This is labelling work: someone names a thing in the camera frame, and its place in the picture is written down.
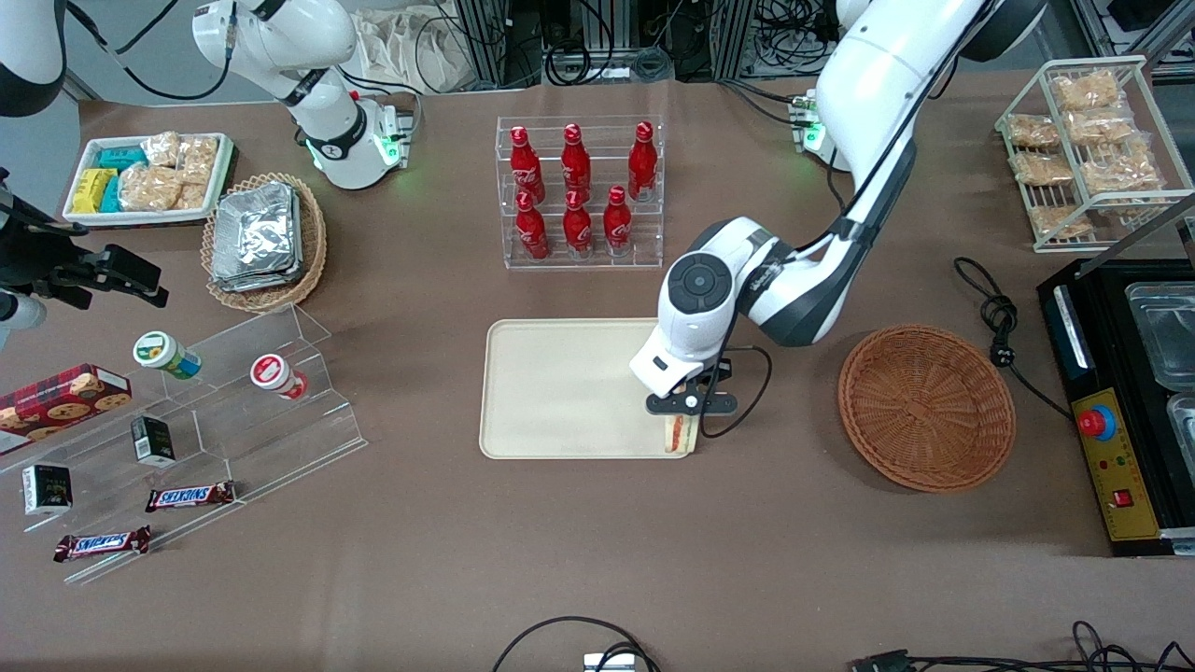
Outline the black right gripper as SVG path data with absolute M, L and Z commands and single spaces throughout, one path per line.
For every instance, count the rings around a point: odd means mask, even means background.
M 133 285 L 159 285 L 161 268 L 120 245 L 106 245 L 102 251 L 88 252 L 76 246 L 74 239 L 88 230 L 78 224 L 63 224 L 12 194 L 6 184 L 8 170 L 1 170 L 1 281 L 4 289 L 24 295 L 38 295 L 65 303 L 73 308 L 91 307 L 94 292 L 131 295 L 140 301 L 163 308 L 168 303 L 168 291 L 153 291 Z M 97 275 L 120 280 L 114 282 L 57 280 L 56 273 L 84 259 Z

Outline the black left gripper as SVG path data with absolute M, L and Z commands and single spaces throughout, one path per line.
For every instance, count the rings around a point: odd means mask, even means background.
M 730 416 L 739 413 L 739 399 L 724 391 L 718 391 L 713 378 L 733 377 L 731 360 L 721 360 L 711 369 L 684 380 L 673 387 L 668 396 L 660 397 L 649 393 L 645 410 L 649 415 L 687 415 L 687 416 Z

